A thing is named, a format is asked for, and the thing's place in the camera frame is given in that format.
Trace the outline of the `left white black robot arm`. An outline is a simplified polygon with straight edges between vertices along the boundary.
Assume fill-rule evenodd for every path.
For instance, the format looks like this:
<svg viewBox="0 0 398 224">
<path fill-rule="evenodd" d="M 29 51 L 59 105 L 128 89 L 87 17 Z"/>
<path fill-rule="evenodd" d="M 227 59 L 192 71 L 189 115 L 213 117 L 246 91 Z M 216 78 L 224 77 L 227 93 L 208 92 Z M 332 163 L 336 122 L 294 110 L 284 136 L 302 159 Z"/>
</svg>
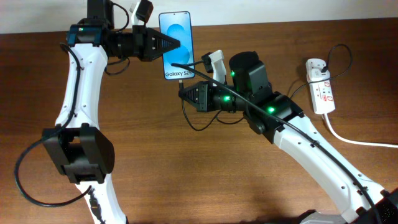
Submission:
<svg viewBox="0 0 398 224">
<path fill-rule="evenodd" d="M 114 29 L 112 1 L 88 1 L 87 17 L 67 33 L 69 54 L 67 89 L 55 135 L 44 142 L 60 174 L 84 194 L 95 223 L 127 223 L 118 204 L 111 173 L 113 144 L 100 131 L 98 105 L 103 73 L 111 57 L 153 61 L 180 47 L 180 42 L 146 26 L 153 11 L 139 1 L 130 16 L 131 32 Z"/>
</svg>

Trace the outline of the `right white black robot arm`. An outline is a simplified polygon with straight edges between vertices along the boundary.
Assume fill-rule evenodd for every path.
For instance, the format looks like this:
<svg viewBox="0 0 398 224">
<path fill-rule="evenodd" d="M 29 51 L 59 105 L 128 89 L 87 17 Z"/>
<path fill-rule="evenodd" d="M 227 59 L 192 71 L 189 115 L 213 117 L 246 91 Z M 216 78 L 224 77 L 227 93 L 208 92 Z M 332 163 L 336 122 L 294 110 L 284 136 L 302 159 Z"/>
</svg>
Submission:
<svg viewBox="0 0 398 224">
<path fill-rule="evenodd" d="M 256 52 L 241 52 L 229 61 L 232 85 L 190 65 L 181 68 L 203 77 L 178 95 L 199 112 L 243 112 L 257 134 L 293 157 L 328 194 L 339 210 L 326 215 L 303 213 L 297 223 L 397 223 L 397 191 L 388 192 L 349 163 L 314 127 L 288 96 L 272 90 L 265 65 Z"/>
</svg>

